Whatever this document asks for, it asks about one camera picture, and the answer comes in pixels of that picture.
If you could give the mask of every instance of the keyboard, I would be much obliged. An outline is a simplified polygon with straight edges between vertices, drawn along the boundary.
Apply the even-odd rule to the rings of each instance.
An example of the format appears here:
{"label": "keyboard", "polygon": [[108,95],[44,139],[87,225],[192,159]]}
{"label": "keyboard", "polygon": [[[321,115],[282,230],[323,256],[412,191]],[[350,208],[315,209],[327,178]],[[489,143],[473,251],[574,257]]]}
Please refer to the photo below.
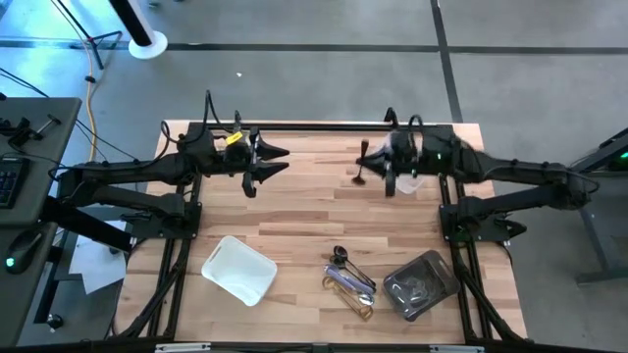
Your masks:
{"label": "keyboard", "polygon": [[26,178],[28,163],[25,158],[0,160],[0,209],[11,209]]}

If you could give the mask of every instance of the black desk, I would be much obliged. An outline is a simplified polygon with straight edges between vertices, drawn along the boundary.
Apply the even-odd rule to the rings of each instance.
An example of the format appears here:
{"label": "black desk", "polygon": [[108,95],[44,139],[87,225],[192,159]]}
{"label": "black desk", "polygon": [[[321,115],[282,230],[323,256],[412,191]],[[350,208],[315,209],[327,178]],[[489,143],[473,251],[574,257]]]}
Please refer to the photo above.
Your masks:
{"label": "black desk", "polygon": [[[0,118],[10,121],[12,126],[16,126],[20,118],[27,118],[33,129],[38,129],[48,122],[46,114],[59,119],[60,125],[50,126],[42,132],[44,136],[42,140],[30,140],[22,147],[27,154],[59,162],[68,145],[79,109],[78,98],[9,98],[0,101]],[[18,157],[6,143],[8,139],[9,137],[0,135],[0,156],[11,153],[7,157]],[[52,185],[48,171],[55,167],[51,161],[31,159],[28,176],[15,206],[11,210],[0,211],[0,227],[28,226],[37,221]]]}
{"label": "black desk", "polygon": [[[23,150],[31,155],[42,156],[53,161],[61,161],[75,120],[79,113],[80,100],[77,98],[9,98],[0,101],[0,118],[16,125],[21,117],[31,121],[34,129],[39,128],[52,114],[61,121],[59,126],[43,132],[41,141],[28,141]],[[14,152],[6,141],[9,137],[0,136],[0,155]],[[12,210],[0,210],[0,254],[4,257],[9,244],[24,229],[37,222],[39,212],[50,190],[52,180],[48,171],[55,167],[50,161],[32,158],[30,169],[20,195]],[[46,236],[37,249],[30,267],[21,275],[11,275],[0,269],[0,347],[14,345],[20,335],[32,296],[37,288],[43,267],[55,235],[56,225],[47,225]]]}

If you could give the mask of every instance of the yellow tag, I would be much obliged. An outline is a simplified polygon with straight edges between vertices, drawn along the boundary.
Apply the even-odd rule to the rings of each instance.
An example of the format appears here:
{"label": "yellow tag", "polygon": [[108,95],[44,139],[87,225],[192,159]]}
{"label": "yellow tag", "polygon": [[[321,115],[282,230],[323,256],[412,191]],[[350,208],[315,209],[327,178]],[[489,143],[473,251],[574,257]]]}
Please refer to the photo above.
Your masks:
{"label": "yellow tag", "polygon": [[227,145],[229,146],[230,144],[237,142],[241,138],[242,138],[242,132],[238,131],[234,133],[233,135],[227,137],[225,140],[227,141]]}

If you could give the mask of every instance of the white paper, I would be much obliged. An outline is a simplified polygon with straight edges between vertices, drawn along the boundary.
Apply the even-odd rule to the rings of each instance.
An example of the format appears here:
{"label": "white paper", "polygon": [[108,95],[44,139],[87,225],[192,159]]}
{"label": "white paper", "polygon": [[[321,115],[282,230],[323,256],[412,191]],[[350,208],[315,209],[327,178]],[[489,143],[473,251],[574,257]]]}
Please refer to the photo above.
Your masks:
{"label": "white paper", "polygon": [[[107,223],[121,230],[124,230],[126,225],[121,221]],[[85,293],[89,294],[123,279],[127,273],[127,263],[123,252],[111,254],[109,247],[79,236],[69,273],[82,275]]]}

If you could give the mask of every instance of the white cylindrical base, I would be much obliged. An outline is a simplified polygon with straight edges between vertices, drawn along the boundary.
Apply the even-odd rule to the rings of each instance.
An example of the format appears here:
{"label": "white cylindrical base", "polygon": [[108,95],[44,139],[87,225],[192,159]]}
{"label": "white cylindrical base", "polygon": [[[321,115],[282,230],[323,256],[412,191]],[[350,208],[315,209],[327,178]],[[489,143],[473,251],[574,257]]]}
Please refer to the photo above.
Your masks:
{"label": "white cylindrical base", "polygon": [[134,58],[148,60],[158,57],[161,53],[166,51],[168,47],[168,38],[160,31],[153,31],[154,39],[152,44],[148,46],[139,46],[135,44],[133,40],[129,43],[129,52]]}

